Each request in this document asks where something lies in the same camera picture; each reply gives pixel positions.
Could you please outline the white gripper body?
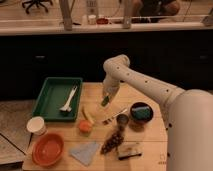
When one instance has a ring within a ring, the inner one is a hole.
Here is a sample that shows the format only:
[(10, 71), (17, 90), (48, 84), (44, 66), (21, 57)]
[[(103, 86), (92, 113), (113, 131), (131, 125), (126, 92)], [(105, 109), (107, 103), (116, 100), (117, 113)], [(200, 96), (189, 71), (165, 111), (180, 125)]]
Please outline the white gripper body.
[(104, 97), (108, 97), (110, 100), (112, 100), (116, 96), (119, 88), (120, 88), (119, 80), (114, 79), (111, 76), (106, 76), (103, 81), (102, 94)]

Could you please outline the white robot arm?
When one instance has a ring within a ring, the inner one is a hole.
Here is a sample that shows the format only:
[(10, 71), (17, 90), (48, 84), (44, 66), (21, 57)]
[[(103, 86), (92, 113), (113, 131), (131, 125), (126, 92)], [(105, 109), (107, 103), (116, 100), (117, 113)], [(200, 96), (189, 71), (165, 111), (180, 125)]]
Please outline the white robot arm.
[(112, 101), (124, 81), (159, 104), (168, 136), (166, 171), (213, 171), (213, 95), (184, 90), (129, 65), (124, 54), (104, 61), (103, 95)]

